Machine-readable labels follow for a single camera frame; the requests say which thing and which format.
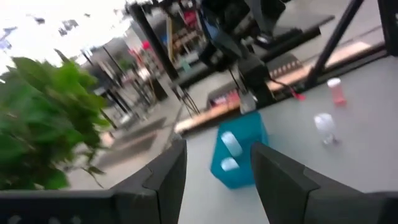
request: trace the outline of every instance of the floor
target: floor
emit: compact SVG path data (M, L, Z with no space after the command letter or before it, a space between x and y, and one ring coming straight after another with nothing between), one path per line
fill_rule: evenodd
M149 161L157 157L167 147L171 138L174 123L180 116L181 103L176 97L169 97L160 102L147 115L147 118L132 128L113 131L112 138L108 133L102 136L104 145L112 149L111 152L102 152L95 159L94 164L105 171L105 175L97 176L98 182L104 188L110 188L129 177L144 167ZM131 141L126 140L136 132L145 129L151 124L162 122L162 127L145 131L142 135L136 135ZM70 190L101 189L101 187L85 171L75 170L68 175Z
M316 57L324 48L333 29L348 0L294 0L288 5L289 10L308 9L324 14L334 14L336 19L322 27L322 36L300 46L292 53L301 61L307 61ZM382 39L380 19L377 8L377 1L365 0L363 6L351 23L342 42L356 40L361 35L366 34L364 41L368 44L375 44ZM199 108L206 106L207 93L217 89L231 81L228 72L217 73L202 82L191 87L190 95ZM159 114L157 117L173 117L179 108L178 102L172 100L159 106L154 112ZM186 110L182 110L181 118L187 117ZM217 129L209 129L200 134L190 136L187 139L188 144L188 167L185 193L180 213L179 223L202 224L202 223L267 223L266 214L262 209L254 187L247 187L239 190L228 190L216 178L210 174L210 161L215 145L215 136ZM161 153L164 139L169 137L169 131L162 131L159 141L152 145L150 151L137 155L134 159L118 164L117 166L107 168L106 175L101 176L99 181L105 187L111 187L127 176L136 172L156 155ZM91 177L84 172L76 172L70 175L72 189L98 189L99 187L92 181Z

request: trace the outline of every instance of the pink cup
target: pink cup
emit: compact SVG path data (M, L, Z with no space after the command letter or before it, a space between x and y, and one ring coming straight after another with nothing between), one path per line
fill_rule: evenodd
M339 78L331 78L328 80L328 87L331 91L331 96L333 102L336 105L343 105L346 103L346 99L343 94L343 89L341 87L341 80Z

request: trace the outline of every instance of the white table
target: white table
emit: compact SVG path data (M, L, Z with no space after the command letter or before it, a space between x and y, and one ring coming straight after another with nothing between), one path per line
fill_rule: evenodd
M326 85L260 110L275 150L362 192L398 190L398 59L385 58L341 77L348 100L335 108ZM341 144L323 147L313 123L333 115ZM228 190L210 173L217 129L188 139L180 223L267 223L255 187Z

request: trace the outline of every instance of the plant leaf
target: plant leaf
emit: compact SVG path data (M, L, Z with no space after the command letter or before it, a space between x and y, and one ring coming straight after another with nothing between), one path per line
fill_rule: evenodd
M104 108L106 106L106 100L102 96L97 96L94 94L90 94L87 96L87 100L91 102L92 107L98 111L100 108Z
M52 64L50 64L49 62L43 62L41 64L42 68L46 71L50 71L51 73L54 73L57 70L57 67L54 67Z
M34 142L55 142L58 138L65 136L64 127L57 129L51 123L31 124L29 127Z
M87 72L80 72L79 83L84 88L89 88L97 82L97 79Z
M90 167L87 169L87 171L88 171L89 173L92 173L92 174L98 174L98 175L103 175L103 174L105 174L102 170L98 169L98 168L95 167L95 166L90 166Z
M68 62L60 67L52 77L53 87L57 91L73 95L87 94L79 82L80 72L75 64Z
M49 173L48 179L45 180L44 183L39 184L43 185L46 190L57 190L68 187L69 181L64 172L58 169L53 169L51 173Z
M101 188L104 188L104 186L102 186L101 183L97 180L97 178L94 175L94 173L90 172L87 169L83 169L83 170L86 171L94 179L94 181L98 184L98 186L100 186Z
M67 132L66 141L68 146L74 148L77 144L83 142L83 135L75 129L71 129Z
M61 58L61 60L62 60L64 63L70 62L69 59L68 59L60 50L54 49L54 51L58 54L58 56Z
M18 139L0 134L0 164L12 164L17 162L18 158L23 156L28 149Z
M18 75L12 75L7 79L6 85L1 85L0 104L7 112L19 112L24 110L25 105L38 93Z
M87 157L87 162L86 162L87 164L91 164L91 162L93 162L93 160L95 158L95 151L85 151L80 154Z
M45 123L48 124L58 119L61 115L61 108L57 107L55 104L49 102L44 96L34 96L24 105L24 111L21 113L21 119L23 119L27 123Z
M50 82L50 76L39 62L25 57L16 57L12 61L16 65L18 74L25 81L39 91L45 91L45 86Z
M107 128L110 125L110 123L109 123L109 121L107 119L103 119L103 118L100 118L100 117L96 117L93 120L93 123L98 125L101 128Z

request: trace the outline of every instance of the table surface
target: table surface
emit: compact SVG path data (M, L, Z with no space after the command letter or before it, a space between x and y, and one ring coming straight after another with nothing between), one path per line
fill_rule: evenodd
M362 192L398 190L398 59L388 57L341 77L336 107L326 85L264 108L270 147ZM324 146L313 117L330 113L340 143Z
M304 9L287 7L277 22L279 27L296 27L303 31L320 27L333 20L335 17L328 14L319 14Z
M342 61L348 57L356 55L359 52L366 50L370 47L371 45L365 44L364 42L353 42L350 45L336 49L331 55L328 63L326 64L326 67L332 66L336 62ZM316 60L308 62L303 68L294 70L293 72L289 72L288 74L277 78L277 80L286 84L302 80L307 77L310 69L313 67L315 62ZM282 85L274 82L267 82L267 86L271 91L277 91L283 88ZM208 111L198 114L197 116L180 121L175 127L175 132L181 133L183 131L193 129L205 122L208 122L211 119L214 119L218 116L222 116L223 114L228 113L232 110L236 110L238 107L239 107L239 102L238 103L231 102L227 105L221 105L218 106L217 108L212 108Z

